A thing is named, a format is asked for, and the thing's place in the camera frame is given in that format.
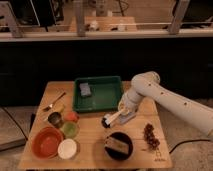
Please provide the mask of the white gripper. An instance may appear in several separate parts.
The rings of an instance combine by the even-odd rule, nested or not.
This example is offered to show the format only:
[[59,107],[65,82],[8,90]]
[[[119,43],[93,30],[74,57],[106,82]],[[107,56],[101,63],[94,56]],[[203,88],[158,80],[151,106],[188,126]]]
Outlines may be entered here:
[[122,116],[119,116],[119,115],[122,114],[123,116],[127,116],[130,113],[135,113],[137,110],[137,107],[136,107],[136,104],[131,102],[128,98],[122,97],[120,102],[118,103],[118,110],[119,111],[114,114],[106,114],[103,117],[104,119],[107,120],[106,122],[111,122],[109,124],[110,128],[114,127],[115,125],[122,125],[123,119],[122,119]]

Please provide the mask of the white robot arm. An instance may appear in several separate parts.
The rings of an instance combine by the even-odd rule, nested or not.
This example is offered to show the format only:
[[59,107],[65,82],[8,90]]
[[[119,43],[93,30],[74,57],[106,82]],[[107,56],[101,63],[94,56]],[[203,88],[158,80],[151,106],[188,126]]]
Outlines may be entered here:
[[152,98],[213,141],[213,109],[163,88],[160,76],[154,71],[137,74],[132,78],[130,88],[118,104],[118,111],[103,118],[103,126],[108,128],[120,115],[135,113],[144,97]]

